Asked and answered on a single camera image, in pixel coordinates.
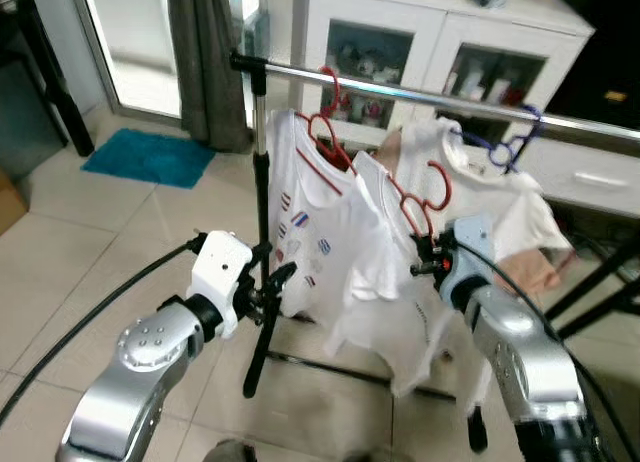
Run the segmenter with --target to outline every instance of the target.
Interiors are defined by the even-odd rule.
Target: clothing rack
[[[231,66],[238,71],[245,72],[251,76],[251,91],[253,93],[253,126],[255,130],[255,152],[254,171],[257,188],[258,203],[258,227],[260,242],[269,240],[268,204],[269,204],[269,154],[266,147],[266,110],[265,96],[267,93],[267,75],[297,79],[302,82],[333,86],[334,79],[330,75],[322,72],[293,67],[290,65],[277,64],[266,59],[239,55],[234,52],[230,57]],[[538,118],[530,111],[514,107],[504,107],[487,104],[484,102],[474,102],[458,97],[451,97],[420,90],[406,89],[391,84],[376,84],[361,79],[338,77],[338,83],[342,88],[364,95],[373,95],[378,98],[388,100],[409,101],[417,104],[430,105],[438,109],[446,109],[449,112],[472,114],[485,119],[502,120],[507,122],[522,122],[527,124],[542,123],[545,129],[552,129],[554,133],[566,133],[572,135],[598,135],[605,138],[613,138],[618,141],[623,140],[634,147],[640,149],[640,131],[618,127],[588,120],[561,117],[550,114],[542,114]],[[526,149],[523,144],[516,157]],[[573,306],[582,296],[591,291],[609,274],[615,272],[622,264],[631,257],[640,255],[640,235],[618,252],[606,260],[602,266],[578,284],[569,294],[560,300],[549,312],[547,316],[552,319],[560,313]],[[261,262],[262,280],[267,280],[269,275],[269,262],[266,256]],[[632,306],[629,302],[633,296],[640,294],[640,278],[629,283],[621,291],[605,299],[596,307],[588,311],[583,316],[577,317],[567,326],[561,329],[563,337],[569,337],[578,330],[582,330],[588,325],[604,317],[613,310],[624,310],[628,313],[640,315],[637,306]],[[348,375],[360,380],[389,385],[389,380],[355,372],[349,369],[334,367],[315,361],[294,357],[269,350],[269,342],[275,328],[278,307],[270,307],[265,310],[265,321],[263,330],[260,333],[254,358],[245,379],[245,396],[253,396],[255,393],[260,372],[265,358],[279,360],[294,364],[301,364],[307,367],[327,370],[333,373]],[[455,401],[455,397],[437,390],[419,389],[418,393],[448,401]]]

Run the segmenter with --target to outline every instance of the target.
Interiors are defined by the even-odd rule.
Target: cabinet drawer
[[[640,216],[640,159],[554,140],[531,142],[518,164],[545,195]]]

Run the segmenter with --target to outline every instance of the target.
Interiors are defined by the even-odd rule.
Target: cabinet door
[[[443,21],[442,11],[394,2],[309,0],[305,65],[328,65],[346,77],[419,88]],[[332,120],[340,139],[380,145],[387,129],[413,115],[409,103],[348,91],[342,95]],[[305,85],[302,108],[312,114],[332,100],[331,88]],[[318,129],[328,134],[322,124]]]
[[[497,105],[544,109],[571,68],[584,39],[477,17],[449,15],[423,89]],[[434,109],[416,108],[416,117]],[[488,142],[527,133],[526,124],[490,121],[437,111]]]

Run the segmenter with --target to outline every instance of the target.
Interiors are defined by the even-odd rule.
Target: white t-shirt
[[[365,152],[360,152],[353,164],[391,227],[394,252],[386,263],[397,266],[398,296],[394,300],[361,300],[354,291],[354,299],[360,302],[341,315],[327,347],[330,353],[335,352],[346,340],[375,351],[393,372],[393,394],[402,396],[429,377],[432,359],[454,311],[440,299],[433,277],[413,277],[409,272],[420,259],[387,170]]]
[[[444,197],[444,182],[427,162],[439,162],[447,170],[454,190],[443,211],[430,212],[436,232],[441,232],[448,221],[484,213],[492,221],[496,261],[534,248],[571,251],[542,199],[540,185],[526,173],[493,177],[477,174],[469,168],[462,138],[451,129],[459,131],[460,125],[445,118],[405,126],[395,176],[408,192],[439,203]]]
[[[307,123],[293,111],[272,115],[267,126],[271,158],[269,240],[271,265],[295,261],[298,270],[282,292],[282,313],[306,311],[332,329],[361,297],[397,298],[396,266],[388,264],[391,233],[361,177],[320,156]],[[341,192],[338,195],[304,156]]]

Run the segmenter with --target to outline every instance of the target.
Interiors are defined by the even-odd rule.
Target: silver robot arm
[[[458,245],[491,259],[488,227],[483,217],[458,219],[435,253],[429,249],[430,267],[439,268],[440,296],[464,314],[491,364],[525,460],[603,460],[567,351],[529,307],[490,282],[484,262]]]
[[[265,297],[277,295],[254,289],[249,270],[270,247],[256,249],[227,232],[207,236],[187,299],[171,297],[122,332],[109,366],[80,400],[57,462],[143,459],[166,396],[204,344],[230,337],[244,315],[259,319]],[[272,277],[280,280],[271,287],[279,290],[294,271],[295,265],[276,271]]]

